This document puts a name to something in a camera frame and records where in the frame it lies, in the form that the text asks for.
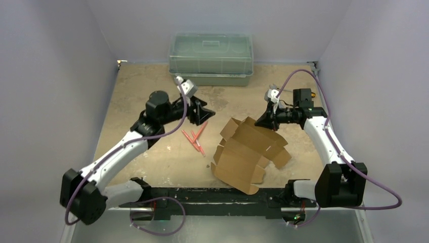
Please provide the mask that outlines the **brown cardboard box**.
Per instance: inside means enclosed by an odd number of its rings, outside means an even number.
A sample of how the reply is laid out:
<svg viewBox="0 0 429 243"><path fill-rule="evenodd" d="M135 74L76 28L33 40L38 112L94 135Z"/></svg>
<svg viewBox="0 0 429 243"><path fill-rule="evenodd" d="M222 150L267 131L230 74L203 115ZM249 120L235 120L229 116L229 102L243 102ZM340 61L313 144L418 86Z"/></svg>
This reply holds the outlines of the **brown cardboard box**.
<svg viewBox="0 0 429 243"><path fill-rule="evenodd" d="M210 166L216 178L247 195L259 191L257 185L263 183L270 162L280 169L291 160L282 136L254 124L251 117L230 118L220 132L222 140Z"/></svg>

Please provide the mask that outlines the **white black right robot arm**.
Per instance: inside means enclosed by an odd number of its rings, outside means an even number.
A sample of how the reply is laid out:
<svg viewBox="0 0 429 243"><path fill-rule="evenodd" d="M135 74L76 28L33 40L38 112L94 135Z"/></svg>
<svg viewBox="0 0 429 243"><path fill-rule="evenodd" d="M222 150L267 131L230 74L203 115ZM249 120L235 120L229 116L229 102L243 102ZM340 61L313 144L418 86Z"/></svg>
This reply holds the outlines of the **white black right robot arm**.
<svg viewBox="0 0 429 243"><path fill-rule="evenodd" d="M310 137L324 169L317 181L309 179L289 180L285 186L284 199L296 206L303 199L315 201L322 208L357 207L363 201L367 174L364 163L357 163L336 145L333 135L328 136L328 116L322 107L314 106L311 89L293 90L291 108L280 104L278 88L271 87L264 99L266 111L255 126L277 131L281 124L298 124Z"/></svg>

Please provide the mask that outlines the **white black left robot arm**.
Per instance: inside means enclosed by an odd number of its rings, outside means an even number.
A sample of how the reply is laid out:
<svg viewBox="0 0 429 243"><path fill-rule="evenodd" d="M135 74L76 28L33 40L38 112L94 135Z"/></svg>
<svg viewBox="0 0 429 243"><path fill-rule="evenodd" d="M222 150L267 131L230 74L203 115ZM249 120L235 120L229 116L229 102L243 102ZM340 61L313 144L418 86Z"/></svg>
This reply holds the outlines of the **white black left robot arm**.
<svg viewBox="0 0 429 243"><path fill-rule="evenodd" d="M181 96L170 102L165 91L150 94L146 108L126 135L97 161L79 171L69 169L64 173L61 185L60 204L66 209L65 222L72 213L85 225L96 222L110 208L127 203L145 207L151 193L145 190L141 179L131 179L116 186L110 181L133 159L149 150L161 137L167 136L164 125L185 119L197 126L216 113L206 108L207 103L195 96Z"/></svg>

